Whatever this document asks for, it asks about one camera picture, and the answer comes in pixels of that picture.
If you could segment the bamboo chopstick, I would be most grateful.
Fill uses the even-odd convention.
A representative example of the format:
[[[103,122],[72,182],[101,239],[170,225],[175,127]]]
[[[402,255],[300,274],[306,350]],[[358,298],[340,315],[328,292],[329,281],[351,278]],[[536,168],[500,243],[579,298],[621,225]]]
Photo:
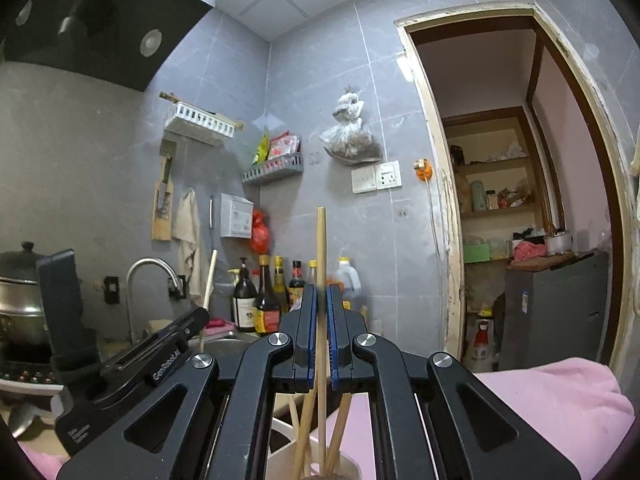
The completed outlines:
[[[326,208],[317,209],[317,413],[319,472],[326,474]]]
[[[204,352],[206,326],[210,321],[209,304],[210,304],[210,298],[212,298],[212,293],[213,293],[214,275],[216,270],[217,258],[218,258],[218,250],[217,248],[214,247],[209,259],[209,266],[208,266],[206,286],[205,286],[205,297],[203,300],[203,309],[207,313],[207,320],[205,321],[205,326],[200,331],[200,336],[198,336],[198,353]]]

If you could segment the chrome faucet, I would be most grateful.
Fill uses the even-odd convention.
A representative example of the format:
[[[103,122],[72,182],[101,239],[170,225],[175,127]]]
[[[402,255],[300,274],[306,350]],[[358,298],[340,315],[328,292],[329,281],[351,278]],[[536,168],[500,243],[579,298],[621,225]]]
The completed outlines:
[[[137,276],[146,269],[160,269],[163,271],[165,279],[165,292],[169,298],[181,300],[183,298],[183,279],[177,274],[174,268],[164,259],[157,257],[143,257],[135,261],[127,271],[125,278],[125,301],[126,315],[128,323],[128,340],[130,344],[139,341],[139,331],[137,329],[137,315],[134,306],[136,305],[136,292],[142,298],[142,304],[148,306],[152,300],[160,298],[160,281],[152,281],[144,278],[141,285],[137,283]]]

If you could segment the dark bottle white label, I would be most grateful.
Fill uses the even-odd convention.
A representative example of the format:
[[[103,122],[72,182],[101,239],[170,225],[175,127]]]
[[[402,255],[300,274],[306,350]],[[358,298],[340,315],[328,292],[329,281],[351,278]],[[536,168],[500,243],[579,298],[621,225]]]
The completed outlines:
[[[246,258],[241,257],[238,281],[232,294],[232,307],[236,328],[243,333],[254,333],[254,301],[257,290],[247,269]]]

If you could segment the hanging beige cloth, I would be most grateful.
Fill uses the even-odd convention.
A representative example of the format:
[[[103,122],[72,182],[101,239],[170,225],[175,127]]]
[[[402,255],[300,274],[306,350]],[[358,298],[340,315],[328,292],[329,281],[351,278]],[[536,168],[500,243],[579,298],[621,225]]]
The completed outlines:
[[[172,238],[178,242],[178,273],[186,277],[188,294],[198,307],[204,306],[208,263],[198,200],[194,188],[188,188],[178,203]]]

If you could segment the dark soy sauce bottle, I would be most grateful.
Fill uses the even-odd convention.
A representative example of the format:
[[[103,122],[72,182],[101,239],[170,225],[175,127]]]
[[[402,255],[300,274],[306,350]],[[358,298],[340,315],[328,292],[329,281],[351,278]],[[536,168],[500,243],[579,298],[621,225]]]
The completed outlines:
[[[259,287],[254,300],[254,327],[260,336],[275,333],[279,329],[281,307],[273,291],[270,257],[259,256]]]

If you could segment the wooden cutting board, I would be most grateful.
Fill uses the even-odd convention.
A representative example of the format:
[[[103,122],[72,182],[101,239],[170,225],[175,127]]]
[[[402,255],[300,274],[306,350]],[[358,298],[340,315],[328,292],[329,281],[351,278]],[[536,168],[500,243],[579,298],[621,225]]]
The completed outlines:
[[[160,142],[160,180],[155,183],[151,223],[151,238],[157,242],[171,241],[172,196],[174,196],[171,169],[176,149],[175,141],[163,139]]]

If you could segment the steel cooking pot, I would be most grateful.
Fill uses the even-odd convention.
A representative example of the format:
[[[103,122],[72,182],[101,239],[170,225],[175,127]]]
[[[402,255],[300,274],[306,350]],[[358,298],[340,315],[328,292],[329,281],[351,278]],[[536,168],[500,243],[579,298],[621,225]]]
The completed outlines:
[[[1,340],[11,344],[47,344],[38,285],[35,244],[21,242],[21,249],[2,252],[0,271]]]

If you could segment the red plastic bag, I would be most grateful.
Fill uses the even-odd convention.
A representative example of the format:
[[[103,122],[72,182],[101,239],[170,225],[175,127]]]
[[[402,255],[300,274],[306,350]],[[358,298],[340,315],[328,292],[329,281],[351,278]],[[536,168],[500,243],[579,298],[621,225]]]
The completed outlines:
[[[248,246],[256,255],[267,255],[270,247],[270,232],[265,222],[265,214],[259,209],[252,212],[252,234]]]

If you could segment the pink floral cloth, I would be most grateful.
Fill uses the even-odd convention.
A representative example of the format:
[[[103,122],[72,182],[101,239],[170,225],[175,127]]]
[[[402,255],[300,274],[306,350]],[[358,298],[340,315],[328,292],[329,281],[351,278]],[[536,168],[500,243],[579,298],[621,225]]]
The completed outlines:
[[[528,370],[472,374],[553,445],[581,479],[639,479],[639,415],[612,370],[568,358]],[[369,396],[352,396],[340,452],[376,479]]]

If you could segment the large vinegar jug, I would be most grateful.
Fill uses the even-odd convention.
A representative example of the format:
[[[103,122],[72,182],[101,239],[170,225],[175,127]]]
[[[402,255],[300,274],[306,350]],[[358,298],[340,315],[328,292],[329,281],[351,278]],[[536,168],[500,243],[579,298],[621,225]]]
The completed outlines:
[[[334,280],[341,287],[343,307],[359,312],[362,304],[362,285],[359,274],[348,257],[338,259]]]

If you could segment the grey cabinet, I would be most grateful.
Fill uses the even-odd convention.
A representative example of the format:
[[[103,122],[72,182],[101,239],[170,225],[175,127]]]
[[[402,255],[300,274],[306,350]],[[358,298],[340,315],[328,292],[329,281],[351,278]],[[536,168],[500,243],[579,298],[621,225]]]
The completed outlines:
[[[608,298],[608,254],[590,252],[536,272],[509,269],[504,293],[499,370],[597,359]]]

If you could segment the black range hood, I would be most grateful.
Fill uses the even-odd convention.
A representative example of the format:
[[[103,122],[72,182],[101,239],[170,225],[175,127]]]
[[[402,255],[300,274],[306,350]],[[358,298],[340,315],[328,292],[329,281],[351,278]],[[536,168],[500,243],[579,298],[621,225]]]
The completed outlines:
[[[27,0],[1,52],[143,91],[216,0]]]

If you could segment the grey wall shelf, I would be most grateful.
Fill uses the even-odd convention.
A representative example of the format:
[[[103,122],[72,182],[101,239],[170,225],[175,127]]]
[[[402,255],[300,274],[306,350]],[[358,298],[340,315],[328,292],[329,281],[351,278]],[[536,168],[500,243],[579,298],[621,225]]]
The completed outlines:
[[[241,181],[248,185],[264,185],[287,177],[296,176],[304,171],[303,154],[281,155],[251,166],[242,172]]]

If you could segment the white plastic wall basket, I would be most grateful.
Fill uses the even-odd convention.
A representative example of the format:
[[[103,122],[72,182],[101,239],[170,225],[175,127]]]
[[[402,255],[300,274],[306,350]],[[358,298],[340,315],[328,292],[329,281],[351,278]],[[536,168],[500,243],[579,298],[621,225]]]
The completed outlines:
[[[168,110],[165,130],[210,146],[224,144],[235,134],[231,122],[182,101],[172,104]]]

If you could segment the orange wall hook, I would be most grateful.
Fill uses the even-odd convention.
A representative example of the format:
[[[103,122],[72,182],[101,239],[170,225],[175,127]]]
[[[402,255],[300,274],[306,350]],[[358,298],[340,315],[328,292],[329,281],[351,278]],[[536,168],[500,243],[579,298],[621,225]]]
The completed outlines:
[[[433,167],[427,158],[417,159],[413,163],[414,173],[422,182],[428,182],[433,177]]]

